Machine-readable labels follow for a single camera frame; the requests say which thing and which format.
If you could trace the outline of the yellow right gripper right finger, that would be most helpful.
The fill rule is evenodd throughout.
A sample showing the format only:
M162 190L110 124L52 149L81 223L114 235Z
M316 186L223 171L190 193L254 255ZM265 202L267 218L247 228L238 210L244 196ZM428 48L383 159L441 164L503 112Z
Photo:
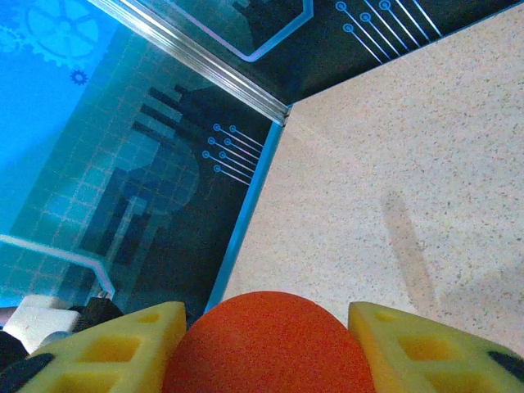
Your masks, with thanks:
M352 302L376 393L524 393L524 358L509 348L428 318Z

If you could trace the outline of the blue table edge strip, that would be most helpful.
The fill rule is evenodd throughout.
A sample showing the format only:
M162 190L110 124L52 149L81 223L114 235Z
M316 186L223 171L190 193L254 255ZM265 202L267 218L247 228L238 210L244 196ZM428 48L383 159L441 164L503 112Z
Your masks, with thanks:
M204 313L209 312L218 305L224 298L224 293L231 277L238 253L241 249L242 242L246 236L248 226L259 200L260 193L267 178L275 151L277 150L280 137L282 135L282 126L272 123L265 145L261 152L261 163L257 165L254 172L254 179L247 189L246 198L242 204L237 222L234 226L232 236L224 254L223 262L219 268L215 284L210 293L208 303Z

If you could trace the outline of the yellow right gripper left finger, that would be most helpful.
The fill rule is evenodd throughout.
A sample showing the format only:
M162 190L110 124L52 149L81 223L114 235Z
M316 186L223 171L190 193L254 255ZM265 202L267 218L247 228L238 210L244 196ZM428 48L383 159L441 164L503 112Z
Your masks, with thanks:
M0 393L161 393L186 329L185 306L177 301L114 318L0 372Z

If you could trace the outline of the aluminium frame post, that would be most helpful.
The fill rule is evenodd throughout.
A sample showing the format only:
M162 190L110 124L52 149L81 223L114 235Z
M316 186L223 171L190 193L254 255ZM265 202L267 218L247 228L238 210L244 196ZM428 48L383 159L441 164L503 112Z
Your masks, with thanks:
M289 106L220 59L142 0L88 0L191 70L274 123L283 126Z

